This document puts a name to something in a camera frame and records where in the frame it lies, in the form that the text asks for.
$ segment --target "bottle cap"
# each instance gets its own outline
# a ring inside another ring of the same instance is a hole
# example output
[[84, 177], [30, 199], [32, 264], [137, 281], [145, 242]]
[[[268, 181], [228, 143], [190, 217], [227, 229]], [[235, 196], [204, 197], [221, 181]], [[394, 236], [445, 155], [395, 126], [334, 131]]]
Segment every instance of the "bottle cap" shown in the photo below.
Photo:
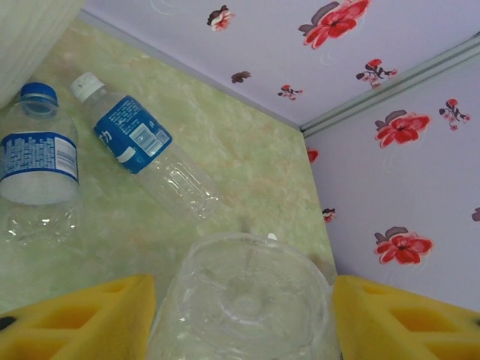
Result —
[[93, 73], [84, 73], [70, 85], [70, 90], [82, 104], [90, 95], [105, 86]]
[[57, 94], [52, 86], [42, 82], [30, 82], [25, 84], [20, 90], [20, 100], [48, 101], [56, 107], [59, 105]]

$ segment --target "bottle label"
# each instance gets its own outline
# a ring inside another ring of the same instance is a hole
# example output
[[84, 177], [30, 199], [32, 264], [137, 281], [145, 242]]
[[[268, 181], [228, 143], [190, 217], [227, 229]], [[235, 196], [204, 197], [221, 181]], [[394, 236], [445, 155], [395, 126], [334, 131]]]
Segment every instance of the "bottle label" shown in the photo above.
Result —
[[131, 173], [147, 167], [172, 136], [133, 97], [125, 96], [94, 127], [95, 133]]
[[77, 147], [59, 133], [11, 133], [1, 141], [1, 180], [20, 173], [50, 171], [78, 182]]

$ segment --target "floral wallpaper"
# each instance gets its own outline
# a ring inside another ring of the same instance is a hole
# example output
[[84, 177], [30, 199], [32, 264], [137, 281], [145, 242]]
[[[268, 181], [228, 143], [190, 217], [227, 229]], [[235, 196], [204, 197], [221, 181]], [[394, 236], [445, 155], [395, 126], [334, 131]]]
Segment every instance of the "floral wallpaper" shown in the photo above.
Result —
[[414, 0], [88, 0], [83, 13], [294, 126], [381, 88], [479, 23], [477, 4], [457, 0], [434, 10]]
[[479, 84], [477, 60], [307, 139], [340, 274], [480, 311]]

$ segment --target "water bottle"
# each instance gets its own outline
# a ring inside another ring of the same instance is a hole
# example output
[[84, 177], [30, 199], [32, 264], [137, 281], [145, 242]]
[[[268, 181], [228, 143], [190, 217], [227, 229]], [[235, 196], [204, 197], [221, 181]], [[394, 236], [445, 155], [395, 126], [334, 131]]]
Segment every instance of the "water bottle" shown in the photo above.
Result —
[[92, 73], [70, 88], [89, 108], [97, 136], [172, 216], [198, 221], [214, 212], [220, 203], [215, 183], [137, 100], [110, 92]]
[[31, 82], [0, 121], [1, 236], [7, 241], [73, 239], [82, 217], [77, 129], [55, 90]]

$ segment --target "yellow foam block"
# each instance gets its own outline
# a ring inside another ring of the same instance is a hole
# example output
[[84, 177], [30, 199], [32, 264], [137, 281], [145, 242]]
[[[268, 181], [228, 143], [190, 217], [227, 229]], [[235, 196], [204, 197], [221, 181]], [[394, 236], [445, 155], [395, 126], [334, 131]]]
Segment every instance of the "yellow foam block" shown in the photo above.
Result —
[[480, 313], [353, 276], [333, 298], [344, 360], [480, 360]]
[[151, 276], [103, 283], [0, 315], [1, 360], [144, 359]]

